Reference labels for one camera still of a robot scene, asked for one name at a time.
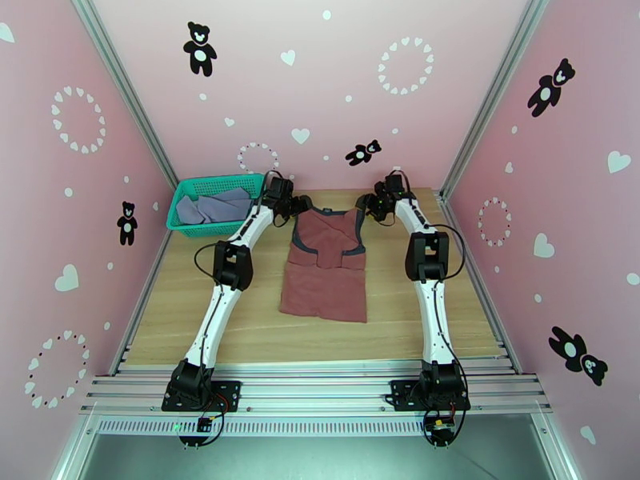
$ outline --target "pink wall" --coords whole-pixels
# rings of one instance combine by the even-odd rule
[[[552,0],[453,197],[518,357],[598,480],[638,477],[639,13],[640,0]],[[563,58],[574,78],[532,117],[538,80]],[[586,361],[565,368],[553,326],[607,364],[601,386]]]
[[[440,187],[526,4],[94,1],[180,179],[277,163],[305,190],[369,187],[394,166]],[[209,77],[191,72],[188,22],[210,28]],[[373,139],[382,151],[350,166]]]
[[[1,0],[0,66],[0,476],[33,480],[107,372],[171,191],[70,0]],[[116,226],[124,200],[132,246]]]

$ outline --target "laundry basket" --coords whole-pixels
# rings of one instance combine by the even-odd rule
[[[176,205],[184,196],[195,201],[198,196],[214,196],[223,191],[244,188],[253,199],[260,196],[262,189],[262,174],[236,174],[231,176],[215,176],[212,178],[193,178],[180,181],[171,202],[166,227],[177,230],[187,237],[206,237],[208,235],[231,235],[235,233],[244,220],[236,222],[203,223],[201,225],[184,225],[178,218]]]

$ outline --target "red cloth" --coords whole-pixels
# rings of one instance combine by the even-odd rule
[[[285,265],[280,311],[366,322],[361,210],[311,209],[296,220]]]

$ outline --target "wooden table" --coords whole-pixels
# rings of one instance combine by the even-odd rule
[[[366,192],[328,190],[311,191],[308,195],[317,207],[347,210]],[[445,221],[431,190],[415,193],[430,222]],[[278,311],[292,229],[292,222],[280,229],[271,226],[258,240],[252,252],[254,280],[230,317],[217,362],[420,358],[422,324],[414,287],[404,271],[409,237],[403,224],[397,221],[387,228],[367,218],[362,226],[367,323],[300,318]],[[186,238],[178,232],[171,235],[127,365],[176,364],[184,358],[213,289],[211,279],[195,268],[194,252],[220,238]],[[450,272],[460,263],[453,238],[450,237]],[[201,252],[199,259],[201,266],[210,270],[213,249]],[[465,270],[446,282],[445,296],[456,354],[460,357],[501,354]]]

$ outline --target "black mounting plate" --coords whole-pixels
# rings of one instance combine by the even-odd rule
[[[392,380],[389,382],[391,387],[391,394],[387,396],[387,400],[390,404],[393,404],[394,409],[397,412],[403,411],[421,411],[421,410],[450,410],[451,399],[450,395],[434,396],[430,397],[428,401],[420,400],[420,385],[419,380]],[[456,410],[469,410],[471,404],[468,398],[457,396],[454,398],[453,403]]]
[[[226,399],[229,403],[229,409],[227,413],[234,413],[238,411],[238,401],[240,399],[240,389],[242,388],[242,382],[231,380],[213,380],[210,382],[210,389],[213,392],[217,392]],[[178,401],[175,396],[165,398],[162,403],[162,410],[169,412],[203,412],[204,410],[194,410],[189,408]],[[211,405],[206,409],[210,412],[221,412],[222,408],[219,405],[219,401],[212,401]]]

